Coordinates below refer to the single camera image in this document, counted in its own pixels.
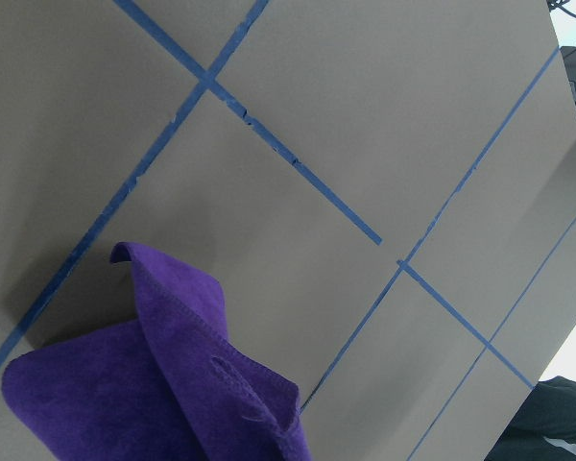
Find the purple microfibre towel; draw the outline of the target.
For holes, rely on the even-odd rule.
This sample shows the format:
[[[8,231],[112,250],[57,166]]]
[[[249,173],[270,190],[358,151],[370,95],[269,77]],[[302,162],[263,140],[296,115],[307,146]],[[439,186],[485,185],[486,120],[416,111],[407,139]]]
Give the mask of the purple microfibre towel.
[[[25,353],[1,383],[13,414],[59,460],[307,460],[298,386],[228,339],[211,275],[117,244],[136,316]]]

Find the person in dark clothing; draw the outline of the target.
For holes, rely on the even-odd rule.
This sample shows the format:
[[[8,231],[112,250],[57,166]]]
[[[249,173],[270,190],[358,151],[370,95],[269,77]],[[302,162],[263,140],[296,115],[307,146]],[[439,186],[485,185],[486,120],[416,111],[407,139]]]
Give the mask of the person in dark clothing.
[[[486,458],[576,460],[576,381],[538,382]]]

